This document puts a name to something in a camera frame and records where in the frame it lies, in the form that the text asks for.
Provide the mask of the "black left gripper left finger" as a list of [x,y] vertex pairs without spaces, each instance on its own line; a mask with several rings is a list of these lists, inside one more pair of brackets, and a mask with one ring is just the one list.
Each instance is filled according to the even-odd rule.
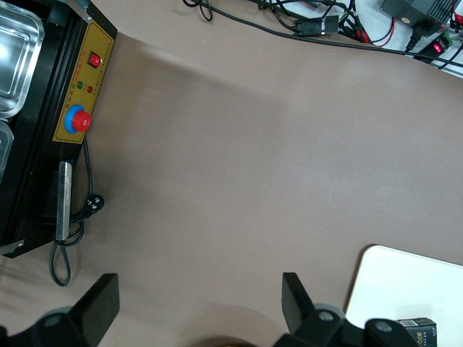
[[119,277],[103,274],[70,309],[49,312],[11,346],[98,346],[119,313]]

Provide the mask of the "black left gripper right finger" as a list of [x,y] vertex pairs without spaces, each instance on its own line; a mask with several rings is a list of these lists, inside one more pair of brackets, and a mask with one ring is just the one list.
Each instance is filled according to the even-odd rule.
[[286,346],[361,346],[362,330],[340,308],[315,304],[296,273],[284,273],[281,310],[289,333]]

